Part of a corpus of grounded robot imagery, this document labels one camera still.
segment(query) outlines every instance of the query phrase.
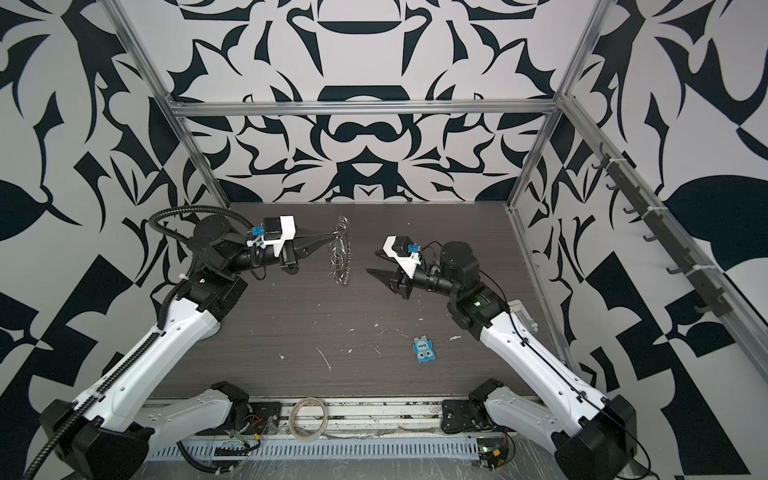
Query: black and white patterned wall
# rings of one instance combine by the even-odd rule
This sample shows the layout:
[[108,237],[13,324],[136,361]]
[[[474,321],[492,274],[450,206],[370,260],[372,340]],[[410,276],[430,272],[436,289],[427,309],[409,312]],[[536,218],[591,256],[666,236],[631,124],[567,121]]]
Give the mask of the black and white patterned wall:
[[[146,219],[211,199],[93,0],[0,2],[0,112],[0,477],[20,478],[39,412],[132,347],[189,262]],[[52,455],[38,477],[69,473]]]
[[231,201],[506,200],[543,114],[191,118]]
[[177,100],[315,101],[551,98],[595,0],[122,3]]
[[[178,101],[452,100],[552,98],[594,0],[123,5]],[[461,201],[506,200],[541,121],[393,114],[189,126],[232,201]]]
[[[576,88],[763,318],[767,18],[760,0],[619,0]],[[671,259],[597,162],[562,120],[518,205],[574,358],[637,408],[661,478],[763,478],[768,386],[717,318],[694,310],[701,298],[667,274]]]

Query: red wire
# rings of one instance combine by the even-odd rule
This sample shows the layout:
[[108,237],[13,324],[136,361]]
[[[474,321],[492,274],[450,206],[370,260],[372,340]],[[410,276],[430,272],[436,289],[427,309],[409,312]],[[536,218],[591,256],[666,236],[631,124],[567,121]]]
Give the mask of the red wire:
[[264,419],[262,419],[262,418],[259,418],[259,416],[258,416],[258,415],[248,415],[248,416],[245,418],[246,422],[248,421],[248,419],[249,419],[250,417],[256,417],[256,418],[257,418],[257,420],[256,420],[254,423],[252,423],[252,424],[251,424],[251,426],[254,426],[254,425],[256,425],[258,422],[263,422],[263,421],[264,421]]

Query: white debris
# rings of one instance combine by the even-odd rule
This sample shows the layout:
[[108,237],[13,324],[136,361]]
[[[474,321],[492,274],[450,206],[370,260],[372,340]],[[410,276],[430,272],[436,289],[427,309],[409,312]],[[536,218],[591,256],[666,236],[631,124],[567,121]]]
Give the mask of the white debris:
[[328,366],[328,371],[330,372],[331,371],[331,364],[328,363],[328,359],[326,358],[325,355],[323,355],[323,360],[326,361],[326,365]]

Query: tape roll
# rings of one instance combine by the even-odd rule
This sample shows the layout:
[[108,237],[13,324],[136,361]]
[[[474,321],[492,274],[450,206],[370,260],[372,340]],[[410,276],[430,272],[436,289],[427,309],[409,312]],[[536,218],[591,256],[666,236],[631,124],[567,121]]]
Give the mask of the tape roll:
[[[296,430],[296,416],[299,415],[299,410],[301,410],[302,407],[315,404],[323,409],[323,423],[320,424],[320,428],[315,432],[310,433],[309,435],[298,432]],[[296,405],[293,406],[293,409],[290,411],[290,416],[288,417],[288,429],[290,430],[291,435],[301,440],[302,442],[311,442],[313,440],[317,440],[323,434],[323,432],[325,432],[327,426],[328,409],[326,408],[326,404],[323,403],[322,400],[315,397],[307,397],[304,400],[299,401]]]

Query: dark wood surface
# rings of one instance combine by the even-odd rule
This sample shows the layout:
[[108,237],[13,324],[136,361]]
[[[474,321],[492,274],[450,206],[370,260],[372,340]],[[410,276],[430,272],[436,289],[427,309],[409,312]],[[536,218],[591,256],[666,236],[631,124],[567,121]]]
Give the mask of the dark wood surface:
[[[466,395],[489,377],[519,394],[532,393],[506,363],[456,326],[446,297],[414,290],[406,301],[365,270],[394,270],[373,255],[388,235],[408,235],[421,245],[468,242],[507,298],[522,300],[539,320],[537,337],[552,349],[502,204],[235,204],[233,210],[254,224],[291,214],[299,227],[316,231],[334,230],[339,215],[348,217],[351,284],[342,288],[327,275],[330,253],[324,248],[301,261],[295,276],[278,266],[261,282],[244,274],[249,286],[220,332],[193,346],[155,397],[187,398],[222,380],[252,396],[450,396]],[[432,341],[435,361],[420,365],[412,345],[421,335]]]

